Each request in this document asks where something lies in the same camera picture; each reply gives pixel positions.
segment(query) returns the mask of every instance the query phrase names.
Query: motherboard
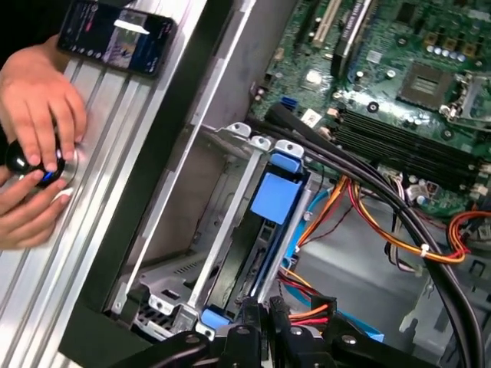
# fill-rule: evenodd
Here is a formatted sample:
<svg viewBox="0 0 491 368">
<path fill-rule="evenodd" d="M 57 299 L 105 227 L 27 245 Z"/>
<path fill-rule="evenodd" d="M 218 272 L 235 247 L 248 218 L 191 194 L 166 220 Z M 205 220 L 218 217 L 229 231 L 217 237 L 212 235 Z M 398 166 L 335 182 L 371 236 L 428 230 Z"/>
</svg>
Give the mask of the motherboard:
<svg viewBox="0 0 491 368">
<path fill-rule="evenodd" d="M 488 192 L 490 12 L 489 0 L 302 0 L 251 112 L 280 102 L 446 221 Z"/>
</svg>

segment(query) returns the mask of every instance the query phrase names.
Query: ram slot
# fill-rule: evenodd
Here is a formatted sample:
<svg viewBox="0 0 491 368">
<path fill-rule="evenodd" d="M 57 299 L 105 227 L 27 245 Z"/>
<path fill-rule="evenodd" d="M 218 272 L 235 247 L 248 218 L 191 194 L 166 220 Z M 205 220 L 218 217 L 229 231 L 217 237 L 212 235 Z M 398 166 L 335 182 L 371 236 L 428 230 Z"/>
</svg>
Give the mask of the ram slot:
<svg viewBox="0 0 491 368">
<path fill-rule="evenodd" d="M 342 125 L 362 132 L 366 136 L 401 146 L 409 152 L 417 151 L 420 156 L 430 157 L 432 161 L 447 163 L 452 167 L 461 166 L 468 170 L 469 165 L 475 166 L 479 161 L 472 153 L 464 152 L 358 113 L 350 111 L 343 113 Z"/>
<path fill-rule="evenodd" d="M 347 127 L 341 127 L 336 133 L 336 143 L 365 159 L 435 182 L 445 189 L 461 190 L 461 186 L 471 186 L 476 178 L 469 170 L 434 162 L 397 144 L 367 137 Z"/>
<path fill-rule="evenodd" d="M 325 9 L 324 16 L 322 17 L 321 24 L 319 25 L 317 32 L 315 32 L 314 40 L 312 41 L 312 44 L 315 47 L 321 48 L 324 45 L 325 38 L 331 30 L 334 17 L 338 13 L 341 3 L 342 0 L 331 0 L 329 2 L 328 7 Z"/>
</svg>

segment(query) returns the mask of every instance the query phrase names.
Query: smartphone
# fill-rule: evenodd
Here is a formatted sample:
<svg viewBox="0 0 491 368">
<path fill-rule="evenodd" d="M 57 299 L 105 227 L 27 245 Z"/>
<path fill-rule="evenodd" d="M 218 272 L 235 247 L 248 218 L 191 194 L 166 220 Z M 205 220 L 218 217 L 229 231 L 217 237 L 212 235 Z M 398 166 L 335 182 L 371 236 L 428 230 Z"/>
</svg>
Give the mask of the smartphone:
<svg viewBox="0 0 491 368">
<path fill-rule="evenodd" d="M 59 34 L 58 50 L 130 74 L 155 78 L 176 29 L 171 18 L 94 0 L 74 0 Z"/>
</svg>

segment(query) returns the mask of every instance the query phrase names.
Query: black knob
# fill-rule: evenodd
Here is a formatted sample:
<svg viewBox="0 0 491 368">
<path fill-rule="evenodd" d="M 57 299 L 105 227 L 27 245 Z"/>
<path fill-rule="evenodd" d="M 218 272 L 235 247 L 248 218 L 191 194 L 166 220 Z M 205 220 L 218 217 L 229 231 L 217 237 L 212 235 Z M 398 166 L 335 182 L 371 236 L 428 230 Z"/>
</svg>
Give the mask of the black knob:
<svg viewBox="0 0 491 368">
<path fill-rule="evenodd" d="M 61 150 L 58 140 L 56 141 L 56 157 L 58 169 L 53 173 L 46 171 L 42 164 L 32 166 L 26 160 L 24 152 L 22 152 L 21 145 L 17 140 L 15 140 L 7 148 L 7 153 L 5 154 L 5 165 L 7 166 L 8 170 L 18 176 L 25 176 L 35 170 L 42 170 L 44 172 L 43 179 L 41 179 L 39 184 L 36 186 L 38 188 L 46 188 L 56 180 L 60 179 L 65 167 L 65 161 L 61 157 Z"/>
</svg>

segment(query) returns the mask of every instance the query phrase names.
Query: blue sata port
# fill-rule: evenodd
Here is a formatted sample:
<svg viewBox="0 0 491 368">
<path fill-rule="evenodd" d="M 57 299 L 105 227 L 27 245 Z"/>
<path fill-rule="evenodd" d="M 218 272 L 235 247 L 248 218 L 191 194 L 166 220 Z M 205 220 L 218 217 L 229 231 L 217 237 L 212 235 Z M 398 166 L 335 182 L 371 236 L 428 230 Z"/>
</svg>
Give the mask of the blue sata port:
<svg viewBox="0 0 491 368">
<path fill-rule="evenodd" d="M 286 97 L 286 96 L 283 96 L 279 102 L 281 105 L 283 105 L 284 107 L 286 107 L 290 111 L 293 111 L 298 106 L 298 101 L 296 99 Z"/>
</svg>

